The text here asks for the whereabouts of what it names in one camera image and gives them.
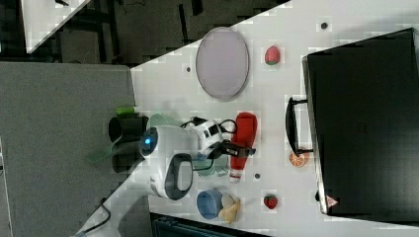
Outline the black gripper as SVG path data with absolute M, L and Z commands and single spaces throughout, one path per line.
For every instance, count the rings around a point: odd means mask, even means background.
M 229 154 L 238 158 L 245 158 L 254 155 L 255 152 L 256 150 L 254 148 L 237 146 L 228 140 L 223 140 L 222 142 L 216 142 L 209 147 L 208 158 L 214 160 L 224 154 Z

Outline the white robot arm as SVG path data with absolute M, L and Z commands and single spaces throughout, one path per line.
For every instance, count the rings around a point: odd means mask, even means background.
M 143 160 L 72 237 L 122 237 L 121 221 L 140 198 L 154 195 L 178 200 L 189 192 L 195 159 L 216 159 L 223 154 L 245 158 L 256 152 L 225 139 L 224 133 L 216 120 L 203 118 L 181 126 L 149 128 L 138 143 Z

